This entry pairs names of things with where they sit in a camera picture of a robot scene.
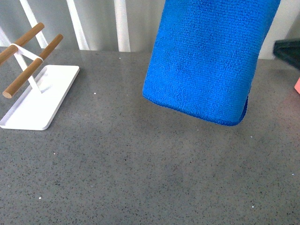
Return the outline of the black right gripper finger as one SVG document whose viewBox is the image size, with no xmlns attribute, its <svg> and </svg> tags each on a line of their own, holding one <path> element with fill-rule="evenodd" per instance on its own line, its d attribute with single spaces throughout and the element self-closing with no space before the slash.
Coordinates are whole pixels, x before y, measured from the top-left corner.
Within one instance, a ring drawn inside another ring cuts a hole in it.
<svg viewBox="0 0 300 225">
<path fill-rule="evenodd" d="M 273 46 L 273 54 L 276 58 L 288 63 L 296 69 L 300 69 L 300 40 L 277 40 Z"/>
</svg>

